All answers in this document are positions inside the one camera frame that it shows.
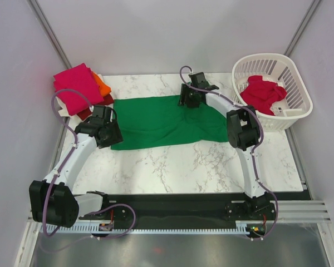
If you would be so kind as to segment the green t shirt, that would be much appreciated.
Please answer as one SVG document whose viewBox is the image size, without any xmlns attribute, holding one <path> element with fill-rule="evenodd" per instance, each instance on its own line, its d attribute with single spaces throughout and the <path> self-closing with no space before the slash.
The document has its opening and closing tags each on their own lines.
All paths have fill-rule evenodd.
<svg viewBox="0 0 334 267">
<path fill-rule="evenodd" d="M 202 103 L 197 108 L 178 105 L 179 96 L 117 99 L 113 108 L 123 142 L 116 151 L 149 149 L 204 141 L 228 142 L 227 121 Z"/>
</svg>

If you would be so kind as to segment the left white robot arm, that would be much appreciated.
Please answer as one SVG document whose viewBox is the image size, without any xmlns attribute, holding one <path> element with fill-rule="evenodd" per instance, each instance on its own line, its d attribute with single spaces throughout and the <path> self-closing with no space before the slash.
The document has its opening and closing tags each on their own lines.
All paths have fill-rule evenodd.
<svg viewBox="0 0 334 267">
<path fill-rule="evenodd" d="M 91 212 L 99 219 L 107 218 L 111 212 L 104 193 L 89 191 L 74 195 L 72 190 L 94 151 L 123 141 L 116 111 L 109 106 L 96 105 L 92 115 L 70 131 L 73 142 L 65 156 L 43 180 L 35 180 L 29 187 L 32 218 L 46 226 L 70 228 L 78 218 Z"/>
</svg>

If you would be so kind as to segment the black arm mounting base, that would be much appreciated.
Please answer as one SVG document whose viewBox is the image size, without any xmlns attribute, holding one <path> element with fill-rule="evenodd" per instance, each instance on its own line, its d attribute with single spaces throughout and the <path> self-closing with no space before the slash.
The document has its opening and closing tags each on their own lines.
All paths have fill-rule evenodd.
<svg viewBox="0 0 334 267">
<path fill-rule="evenodd" d="M 277 192 L 279 204 L 291 201 L 310 201 L 303 192 Z M 139 226 L 231 226 L 237 221 L 266 221 L 233 216 L 229 207 L 244 202 L 244 194 L 167 194 L 167 195 L 106 195 L 103 207 L 76 220 L 77 222 L 117 223 L 133 228 Z"/>
</svg>

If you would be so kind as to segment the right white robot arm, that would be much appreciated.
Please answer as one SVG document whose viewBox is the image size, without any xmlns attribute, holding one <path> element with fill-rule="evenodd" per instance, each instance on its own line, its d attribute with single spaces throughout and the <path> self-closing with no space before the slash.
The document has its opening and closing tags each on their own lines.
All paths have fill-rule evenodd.
<svg viewBox="0 0 334 267">
<path fill-rule="evenodd" d="M 250 219 L 278 219 L 276 195 L 261 182 L 257 148 L 264 140 L 264 131 L 253 106 L 242 106 L 218 92 L 219 87 L 211 85 L 202 72 L 183 74 L 179 105 L 197 108 L 201 103 L 212 107 L 223 115 L 227 122 L 227 136 L 231 147 L 239 157 L 244 178 L 244 202 L 227 208 L 233 216 Z"/>
</svg>

